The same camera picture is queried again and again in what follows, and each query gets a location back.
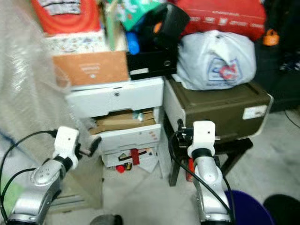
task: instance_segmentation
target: white plastic bag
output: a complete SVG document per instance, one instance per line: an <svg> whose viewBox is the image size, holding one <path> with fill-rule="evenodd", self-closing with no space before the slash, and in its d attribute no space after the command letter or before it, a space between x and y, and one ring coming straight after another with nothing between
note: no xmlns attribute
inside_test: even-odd
<svg viewBox="0 0 300 225"><path fill-rule="evenodd" d="M217 30L184 36L174 79L191 90L228 89L247 83L256 71L254 44Z"/></svg>

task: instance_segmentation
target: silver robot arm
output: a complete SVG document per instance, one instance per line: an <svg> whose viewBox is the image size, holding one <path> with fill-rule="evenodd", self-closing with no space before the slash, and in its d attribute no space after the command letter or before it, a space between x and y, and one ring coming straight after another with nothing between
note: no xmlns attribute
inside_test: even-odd
<svg viewBox="0 0 300 225"><path fill-rule="evenodd" d="M27 190L17 200L8 218L8 225L42 225L51 202L59 195L61 181L69 169L75 169L78 159L78 130L60 127L55 139L53 158L33 171Z"/></svg>
<svg viewBox="0 0 300 225"><path fill-rule="evenodd" d="M217 167L215 155L215 124L212 121L194 122L193 143L187 149L194 160L195 174L201 178L229 207L222 188L223 175ZM199 219L202 225L231 224L230 215L221 202L199 181L194 179L197 190Z"/></svg>

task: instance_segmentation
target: red box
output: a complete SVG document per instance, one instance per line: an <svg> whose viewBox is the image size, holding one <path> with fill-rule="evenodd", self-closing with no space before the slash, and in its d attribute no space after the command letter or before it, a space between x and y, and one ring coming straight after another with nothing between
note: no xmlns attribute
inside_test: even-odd
<svg viewBox="0 0 300 225"><path fill-rule="evenodd" d="M257 40L264 32L266 13L259 0L179 0L189 16L183 34L219 30Z"/></svg>

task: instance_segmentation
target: red object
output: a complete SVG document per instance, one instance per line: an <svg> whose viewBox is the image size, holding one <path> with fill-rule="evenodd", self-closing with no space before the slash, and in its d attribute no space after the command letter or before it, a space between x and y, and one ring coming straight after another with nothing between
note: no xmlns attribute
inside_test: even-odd
<svg viewBox="0 0 300 225"><path fill-rule="evenodd" d="M188 168L193 172L195 173L195 169L194 169L194 162L193 162L193 159L189 158L188 159ZM186 180L189 181L189 182L193 182L193 176L186 172Z"/></svg>
<svg viewBox="0 0 300 225"><path fill-rule="evenodd" d="M220 75L225 79L225 80L228 80L228 79L237 79L237 70L235 68L235 64L232 64L231 66L223 66L221 69L220 69Z"/></svg>
<svg viewBox="0 0 300 225"><path fill-rule="evenodd" d="M118 166L116 166L116 170L117 170L119 173L124 173L124 171L125 171L125 166L124 166L124 165L118 165Z"/></svg>
<svg viewBox="0 0 300 225"><path fill-rule="evenodd" d="M31 0L31 3L48 34L100 30L95 0Z"/></svg>
<svg viewBox="0 0 300 225"><path fill-rule="evenodd" d="M179 0L177 6L191 18L183 35L219 30L255 41L265 32L266 13L259 0Z"/></svg>
<svg viewBox="0 0 300 225"><path fill-rule="evenodd" d="M131 156L132 156L132 164L133 165L139 165L140 159L139 159L139 150L138 149L131 149Z"/></svg>

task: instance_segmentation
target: brown printer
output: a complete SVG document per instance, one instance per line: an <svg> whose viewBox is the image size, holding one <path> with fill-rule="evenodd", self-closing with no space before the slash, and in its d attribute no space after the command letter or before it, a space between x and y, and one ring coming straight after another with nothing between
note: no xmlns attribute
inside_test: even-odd
<svg viewBox="0 0 300 225"><path fill-rule="evenodd" d="M164 89L164 109L174 131L177 120L186 127L194 121L211 120L216 124L220 142L247 138L263 128L273 97L255 82L227 90L187 90L168 77Z"/></svg>

